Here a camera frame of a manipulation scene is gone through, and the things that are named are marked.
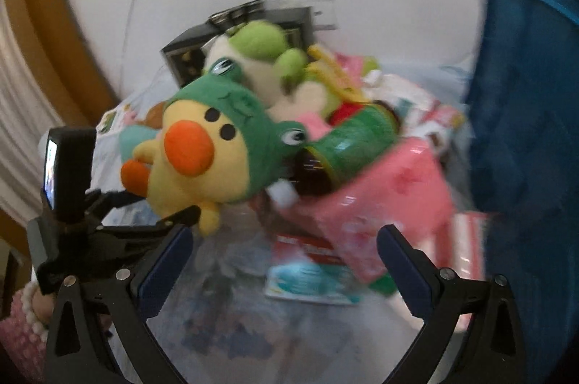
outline screw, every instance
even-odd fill
[[[63,281],[63,285],[65,285],[66,287],[72,286],[74,285],[74,283],[76,283],[76,277],[72,275],[67,276]]]
[[[444,280],[453,280],[456,278],[456,273],[452,268],[441,268],[439,274]]]
[[[508,284],[507,278],[502,274],[497,274],[497,276],[494,277],[494,282],[499,286],[506,286]]]
[[[115,274],[115,278],[117,278],[119,281],[124,281],[129,276],[131,276],[131,271],[127,268],[121,268],[119,271],[117,271],[117,274]]]

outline white beaded bracelet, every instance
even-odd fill
[[[37,289],[38,283],[36,281],[29,282],[24,286],[20,300],[22,302],[22,312],[24,312],[26,322],[32,327],[33,333],[39,336],[43,343],[46,343],[46,340],[48,339],[48,330],[44,324],[40,322],[37,315],[34,314],[33,309],[33,297]]]

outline brown bottle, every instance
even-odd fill
[[[340,188],[398,140],[392,110],[368,105],[296,156],[291,182],[300,196],[323,196]]]
[[[290,179],[299,196],[323,196],[334,188],[321,162],[305,149],[295,157],[293,177]]]

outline yellow chick plush toy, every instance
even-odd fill
[[[124,187],[161,218],[199,206],[203,235],[218,229],[220,204],[249,199],[282,177],[306,142],[300,123],[272,121],[241,78],[234,61],[215,62],[167,102],[161,136],[137,145],[121,169]]]

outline plastic packaging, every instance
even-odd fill
[[[265,295],[330,305],[360,302],[361,285],[323,239],[278,235]]]
[[[401,134],[412,131],[439,101],[424,88],[389,73],[371,71],[364,78],[364,94],[373,101],[382,101],[392,108],[402,120]]]
[[[308,48],[308,54],[316,61],[306,67],[306,78],[322,82],[342,101],[362,104],[371,102],[354,79],[344,71],[333,52],[316,44]]]
[[[335,52],[334,57],[354,84],[360,88],[363,87],[362,78],[367,73],[380,68],[378,61],[372,56],[346,55]]]
[[[488,218],[482,212],[469,211],[456,214],[452,219],[452,266],[463,279],[485,279],[482,234]]]
[[[438,161],[418,138],[404,139],[337,192],[280,210],[303,229],[322,232],[365,284],[386,273],[376,249],[384,224],[395,221],[416,244],[438,232],[453,212]]]
[[[409,136],[428,141],[437,157],[447,153],[455,131],[464,123],[464,116],[456,108],[440,105],[424,121],[409,132]]]

